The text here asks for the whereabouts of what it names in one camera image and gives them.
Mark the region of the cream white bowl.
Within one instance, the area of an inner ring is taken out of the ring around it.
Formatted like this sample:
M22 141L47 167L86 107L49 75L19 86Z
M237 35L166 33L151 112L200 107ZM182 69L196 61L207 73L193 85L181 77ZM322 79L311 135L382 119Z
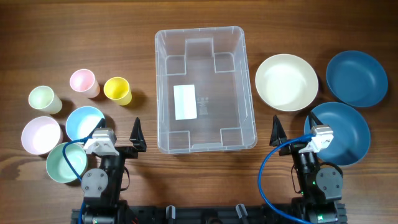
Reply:
M279 111L298 111L310 105L318 94L319 82L313 67L292 54L277 54L257 69L255 86L261 100Z

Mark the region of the clear plastic storage container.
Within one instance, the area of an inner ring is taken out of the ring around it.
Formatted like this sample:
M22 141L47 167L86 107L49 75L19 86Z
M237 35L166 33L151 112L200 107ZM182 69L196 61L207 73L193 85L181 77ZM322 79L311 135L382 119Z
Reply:
M160 30L155 35L155 69L160 152L238 151L256 145L242 28ZM175 85L195 86L197 119L175 119Z

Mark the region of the mint green small bowl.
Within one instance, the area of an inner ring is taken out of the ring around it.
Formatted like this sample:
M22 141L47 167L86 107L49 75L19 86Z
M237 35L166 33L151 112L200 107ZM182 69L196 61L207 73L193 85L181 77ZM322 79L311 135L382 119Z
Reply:
M77 180L65 158L63 147L66 143L56 146L46 160L46 170L51 179L58 183L66 184ZM85 150L79 144L71 144L66 148L66 155L73 168L79 175L82 175L88 167L88 159Z

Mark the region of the pale green cup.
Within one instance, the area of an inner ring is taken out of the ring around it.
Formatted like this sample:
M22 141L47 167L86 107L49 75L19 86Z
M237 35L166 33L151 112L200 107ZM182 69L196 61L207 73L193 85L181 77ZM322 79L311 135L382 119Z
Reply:
M56 114L62 109L62 101L49 86L34 88L28 97L29 105L48 114Z

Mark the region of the dark blue bowl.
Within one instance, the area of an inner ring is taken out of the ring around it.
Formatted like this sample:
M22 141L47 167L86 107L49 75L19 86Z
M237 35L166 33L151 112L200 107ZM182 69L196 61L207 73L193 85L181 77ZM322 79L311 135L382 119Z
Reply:
M378 60L361 51L347 50L329 61L326 84L338 100L357 108L368 108L384 99L389 82Z
M322 103L312 113L333 130L333 140L317 156L338 166L350 166L365 157L371 143L366 120L354 108L337 102Z

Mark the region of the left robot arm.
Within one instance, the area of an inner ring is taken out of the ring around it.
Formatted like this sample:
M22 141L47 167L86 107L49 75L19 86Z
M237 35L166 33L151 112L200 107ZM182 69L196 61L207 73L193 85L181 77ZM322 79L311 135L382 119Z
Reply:
M127 202L120 199L120 193L127 190L122 187L123 175L129 173L126 159L136 159L139 152L147 149L140 119L135 119L129 137L132 146L116 146L116 140L113 129L107 128L102 118L84 141L86 153L100 157L101 161L98 168L88 170L81 178L83 205L78 223L139 222Z

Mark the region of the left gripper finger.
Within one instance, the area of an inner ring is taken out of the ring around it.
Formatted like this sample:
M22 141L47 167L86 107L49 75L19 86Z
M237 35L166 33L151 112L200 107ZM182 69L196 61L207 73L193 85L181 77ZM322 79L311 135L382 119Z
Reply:
M106 121L104 118L101 118L100 121L98 122L98 124L94 127L94 129L92 130L92 132L90 133L90 137L92 137L94 131L98 128L105 128L106 127Z
M132 142L133 147L138 152L146 152L147 144L141 128L141 121L137 117L134 121L134 126L131 131L129 140Z

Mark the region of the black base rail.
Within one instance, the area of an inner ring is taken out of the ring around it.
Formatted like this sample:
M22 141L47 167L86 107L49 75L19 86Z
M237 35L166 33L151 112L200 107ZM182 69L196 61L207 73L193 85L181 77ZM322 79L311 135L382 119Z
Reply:
M266 224L293 223L294 221L277 214L267 205L247 207L238 204L232 207L151 207L131 206L126 212L94 213L85 210L73 210L71 223L140 223L140 224L201 224L201 223L232 223L232 224Z

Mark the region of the yellow cup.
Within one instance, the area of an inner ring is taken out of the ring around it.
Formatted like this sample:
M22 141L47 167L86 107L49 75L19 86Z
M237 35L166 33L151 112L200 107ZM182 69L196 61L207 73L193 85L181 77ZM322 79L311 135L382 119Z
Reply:
M104 84L104 94L121 106L128 105L132 100L131 89L128 81L122 77L110 78Z

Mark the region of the light blue small bowl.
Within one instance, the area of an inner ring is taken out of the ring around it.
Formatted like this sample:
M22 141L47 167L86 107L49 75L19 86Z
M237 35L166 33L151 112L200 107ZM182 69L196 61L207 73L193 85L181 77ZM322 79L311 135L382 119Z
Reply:
M73 111L67 118L65 129L73 141L87 137L105 119L104 114L92 106L83 106Z

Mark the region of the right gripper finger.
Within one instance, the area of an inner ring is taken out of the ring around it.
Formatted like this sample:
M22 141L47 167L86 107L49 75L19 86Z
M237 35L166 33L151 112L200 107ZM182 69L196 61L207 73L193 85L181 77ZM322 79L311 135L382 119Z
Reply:
M312 111L308 115L308 122L310 127L323 125L323 123L317 118L317 116Z
M282 143L285 143L286 141L287 141L287 136L285 134L283 126L282 126L279 118L277 117L277 115L274 115L269 145L270 146L279 146Z

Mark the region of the pale pink small bowl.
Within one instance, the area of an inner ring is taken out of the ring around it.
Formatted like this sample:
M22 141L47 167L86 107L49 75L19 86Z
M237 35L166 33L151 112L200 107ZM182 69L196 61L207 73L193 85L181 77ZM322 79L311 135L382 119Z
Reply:
M63 141L63 131L58 122L48 116L29 121L21 134L22 147L30 154L50 152Z

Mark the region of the pink cup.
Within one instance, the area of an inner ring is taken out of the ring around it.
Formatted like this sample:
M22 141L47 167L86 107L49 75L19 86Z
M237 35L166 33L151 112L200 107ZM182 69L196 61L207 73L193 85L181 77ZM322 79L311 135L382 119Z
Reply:
M71 88L84 94L87 98L95 98L100 93L100 86L95 74L89 69L79 69L70 77Z

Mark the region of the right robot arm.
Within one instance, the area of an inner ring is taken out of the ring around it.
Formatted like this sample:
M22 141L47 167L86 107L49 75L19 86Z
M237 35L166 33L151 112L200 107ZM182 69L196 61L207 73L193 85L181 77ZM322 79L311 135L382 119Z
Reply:
M270 145L279 147L280 156L291 156L300 196L289 204L281 205L283 217L288 223L346 223L342 198L343 171L332 162L319 162L317 154L326 149L334 135L327 124L323 124L314 113L308 116L310 132L296 141L287 138L277 116L273 117Z

